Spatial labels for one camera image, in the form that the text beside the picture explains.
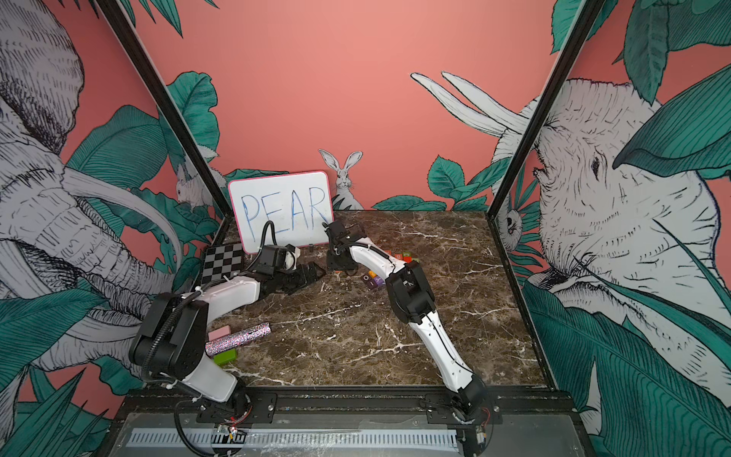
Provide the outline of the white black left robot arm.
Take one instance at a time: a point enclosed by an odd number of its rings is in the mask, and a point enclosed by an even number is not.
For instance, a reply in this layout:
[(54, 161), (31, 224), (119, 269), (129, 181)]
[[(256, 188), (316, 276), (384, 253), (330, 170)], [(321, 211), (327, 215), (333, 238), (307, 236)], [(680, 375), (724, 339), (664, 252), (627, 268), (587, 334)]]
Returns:
[(147, 384), (184, 390), (202, 402), (201, 422), (239, 425), (251, 415), (246, 386), (207, 354), (207, 327), (223, 315), (270, 294), (293, 294), (326, 275), (314, 262), (291, 272), (244, 272), (183, 294), (164, 293), (152, 307), (129, 348), (129, 359)]

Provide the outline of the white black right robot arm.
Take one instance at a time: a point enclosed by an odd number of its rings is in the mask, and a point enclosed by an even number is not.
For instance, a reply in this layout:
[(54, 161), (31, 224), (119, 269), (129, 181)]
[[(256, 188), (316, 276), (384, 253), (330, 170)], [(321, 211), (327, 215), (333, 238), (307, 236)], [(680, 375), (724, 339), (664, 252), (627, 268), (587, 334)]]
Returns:
[(486, 421), (494, 401), (481, 376), (468, 367), (447, 335), (421, 265), (387, 253), (339, 221), (325, 223), (323, 228), (329, 240), (329, 268), (350, 272), (363, 266), (381, 278), (394, 315), (417, 333), (438, 369), (455, 417), (463, 423)]

